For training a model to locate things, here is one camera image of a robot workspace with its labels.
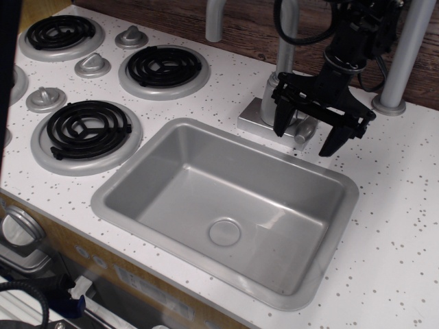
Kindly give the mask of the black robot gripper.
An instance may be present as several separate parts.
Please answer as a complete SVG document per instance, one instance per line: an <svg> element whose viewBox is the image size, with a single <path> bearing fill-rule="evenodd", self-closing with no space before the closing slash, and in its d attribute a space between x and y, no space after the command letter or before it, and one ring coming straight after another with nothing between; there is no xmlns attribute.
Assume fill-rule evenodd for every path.
<svg viewBox="0 0 439 329"><path fill-rule="evenodd" d="M282 137L296 111L323 121L333 128L320 157L330 157L350 138L362 138L376 114L350 92L352 79L367 65L364 55L325 51L324 64L315 76L279 73L272 93L276 104L273 129Z"/></svg>

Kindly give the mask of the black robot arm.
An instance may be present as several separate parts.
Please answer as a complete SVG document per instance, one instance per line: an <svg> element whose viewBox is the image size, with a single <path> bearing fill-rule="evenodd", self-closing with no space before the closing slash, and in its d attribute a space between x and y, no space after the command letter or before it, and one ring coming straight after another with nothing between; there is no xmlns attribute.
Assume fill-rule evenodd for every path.
<svg viewBox="0 0 439 329"><path fill-rule="evenodd" d="M330 1L331 24L313 37L293 38L281 27L282 1L274 3L274 24L279 36L294 46L310 45L327 38L324 64L319 74L303 76L281 72L272 93L276 104L275 134L282 137L300 111L331 125L319 155L332 156L348 139L361 138L376 114L350 92L353 78L360 78L368 61L375 60L383 76L387 75L383 53L396 40L396 26L403 9L402 1Z"/></svg>

